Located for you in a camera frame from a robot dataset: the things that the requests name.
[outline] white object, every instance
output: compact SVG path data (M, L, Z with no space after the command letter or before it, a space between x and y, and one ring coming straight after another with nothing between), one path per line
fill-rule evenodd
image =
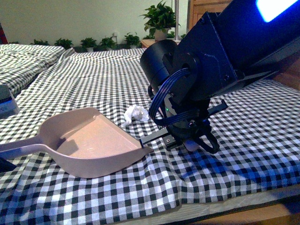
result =
M0 119L19 113L18 105L7 85L0 85Z
M92 53L94 51L94 48L86 48L86 50L88 51L88 53Z
M122 127L128 126L132 122L132 118L143 122L149 120L148 111L138 105L130 106L124 113L124 117L125 122L121 125Z

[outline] screw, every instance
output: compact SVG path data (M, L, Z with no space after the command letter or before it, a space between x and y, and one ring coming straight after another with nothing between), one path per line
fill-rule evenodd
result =
M227 74L224 76L224 80L225 80L225 81L228 81L228 80L229 80L229 76L228 76Z
M202 23L202 24L204 24L204 23L205 23L205 20L204 20L204 18L203 18L203 17L201 17L199 21L200 21L200 23Z

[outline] gingham fabric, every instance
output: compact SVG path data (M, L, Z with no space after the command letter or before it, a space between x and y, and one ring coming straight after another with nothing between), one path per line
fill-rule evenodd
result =
M0 45L0 84L7 84L13 95L18 94L64 51L61 46Z
M142 53L75 53L59 61L18 95L20 113L0 120L1 143L33 137L46 118L76 108L95 107L119 127L129 106L149 109ZM157 140L140 161L96 179L65 173L47 153L11 160L18 167L1 174L0 224L109 224L299 184L300 92L262 80L212 105L222 98L229 108L210 119L221 148L215 155L166 150ZM138 139L158 127L133 120L124 129Z

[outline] blue light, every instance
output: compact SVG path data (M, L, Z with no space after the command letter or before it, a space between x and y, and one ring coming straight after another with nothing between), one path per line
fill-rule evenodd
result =
M256 6L265 22L270 22L298 0L256 0Z

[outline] green plant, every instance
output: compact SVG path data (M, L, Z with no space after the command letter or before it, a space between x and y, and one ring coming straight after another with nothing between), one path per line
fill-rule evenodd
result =
M149 34L143 37L143 39L155 39L153 35Z
M137 36L137 33L135 33L135 36L127 33L127 35L125 35L125 41L127 43L127 45L135 45L138 46L140 44L140 38Z
M175 37L175 32L171 31L170 34L167 34L167 38L174 38Z
M73 45L73 44L72 44L72 41L69 40L69 39L61 39L60 38L60 39L56 40L56 42L54 43L54 45L55 46L62 46L65 49L69 49L69 48L71 48L71 45Z
M165 6L165 3L160 2L157 6L152 5L145 10L148 12L142 16L144 16L144 19L148 18L149 20L145 23L144 30L149 29L150 35L153 35L155 30L162 30L166 33L166 28L175 27L175 13L171 7Z
M84 40L81 40L81 45L83 48L95 48L97 47L96 44L97 40L91 38L91 37L87 37Z
M30 43L31 45L49 45L48 41L37 41L36 39L33 40L33 43Z
M100 43L101 46L105 48L114 48L116 46L116 42L113 40L112 37L103 38Z

